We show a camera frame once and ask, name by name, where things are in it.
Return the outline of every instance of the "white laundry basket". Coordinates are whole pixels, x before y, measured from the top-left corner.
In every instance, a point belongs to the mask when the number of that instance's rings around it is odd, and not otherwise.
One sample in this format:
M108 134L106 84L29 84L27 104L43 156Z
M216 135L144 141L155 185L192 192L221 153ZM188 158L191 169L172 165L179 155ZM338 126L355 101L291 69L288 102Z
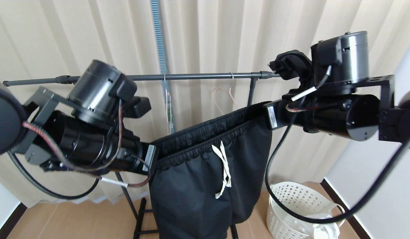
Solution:
M303 215L313 215L317 213L329 213L331 209L339 207L345 213L345 210L339 205L329 201L326 197L317 191L303 186L299 183L283 182L270 186L274 195L290 210ZM275 239L311 239L312 236L301 233L289 227L283 222L288 215L277 203L270 197L267 227ZM345 220L338 222L340 227Z

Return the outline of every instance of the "brown floor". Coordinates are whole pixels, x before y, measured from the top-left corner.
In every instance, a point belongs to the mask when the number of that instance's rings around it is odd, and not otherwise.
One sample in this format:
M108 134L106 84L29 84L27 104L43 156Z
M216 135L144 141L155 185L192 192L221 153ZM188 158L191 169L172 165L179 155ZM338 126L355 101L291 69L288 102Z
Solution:
M329 198L320 184L305 185ZM237 224L240 239L272 239L266 223L268 198L269 194L263 192L252 216L246 222ZM134 205L138 208L140 201ZM134 227L135 219L125 199L116 204L109 201L100 204L90 201L81 204L40 203L24 213L8 239L131 239ZM156 229L155 219L153 214L147 213L143 230L153 229ZM340 231L339 239L359 239L347 221ZM158 238L158 234L141 236L141 239Z

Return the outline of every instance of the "black fabric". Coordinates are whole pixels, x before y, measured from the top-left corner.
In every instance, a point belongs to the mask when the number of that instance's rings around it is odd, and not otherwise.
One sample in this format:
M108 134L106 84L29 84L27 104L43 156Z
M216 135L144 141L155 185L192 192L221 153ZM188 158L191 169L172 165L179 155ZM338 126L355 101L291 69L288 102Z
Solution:
M149 184L161 239L225 239L232 223L246 221L258 201L270 152L264 103L206 121L153 144L161 147ZM218 199L224 144L232 186Z

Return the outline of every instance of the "dark baseboard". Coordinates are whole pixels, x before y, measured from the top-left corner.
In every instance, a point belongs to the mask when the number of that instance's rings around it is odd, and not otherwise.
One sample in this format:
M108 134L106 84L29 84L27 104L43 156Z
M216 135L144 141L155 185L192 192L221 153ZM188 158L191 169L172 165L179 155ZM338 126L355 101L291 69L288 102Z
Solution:
M26 206L20 203L13 213L10 215L9 219L5 222L5 224L0 229L0 239L6 239L13 228L18 223L19 219L22 217L24 212L26 211Z
M323 189L325 189L334 203L341 205L345 209L345 211L348 211L348 207L345 205L345 203L343 203L339 195L337 195L337 193L332 189L332 187L325 179L323 180L323 182L321 182L321 186L323 187ZM357 221L355 216L348 218L347 221L349 222L349 225L351 225L352 229L355 230L355 233L357 233L360 239L371 239L364 228L361 226L361 224Z

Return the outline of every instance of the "beige curtain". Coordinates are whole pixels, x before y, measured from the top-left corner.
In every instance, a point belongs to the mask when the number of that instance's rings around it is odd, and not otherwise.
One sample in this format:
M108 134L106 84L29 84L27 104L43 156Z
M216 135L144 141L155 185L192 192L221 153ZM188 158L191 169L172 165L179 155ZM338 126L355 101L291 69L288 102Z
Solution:
M392 74L410 43L410 0L171 0L160 4L170 73L265 71L279 53L298 49L310 56L309 47L318 40L367 30L370 69L377 76ZM92 59L126 74L159 74L150 1L0 1L1 81L80 75ZM276 100L297 84L280 78L259 80L254 103ZM64 96L72 88L44 86ZM221 115L211 91L230 86L237 106L244 107L247 79L171 82L176 130ZM9 89L24 102L37 87ZM126 120L126 126L145 142L166 135L161 83L138 82L137 95L150 98L152 111L141 119ZM223 113L235 110L225 92L214 91L213 98ZM273 147L281 133L274 132ZM322 133L306 134L296 127L273 164L273 179L318 182L347 142ZM38 181L61 194L79 194L93 182L76 173L44 173L19 157ZM123 177L129 182L143 180L130 173ZM29 207L40 200L55 200L23 178L6 155L0 156L0 182ZM147 187L130 189L134 197L144 192ZM120 194L118 186L99 183L88 198L113 199Z

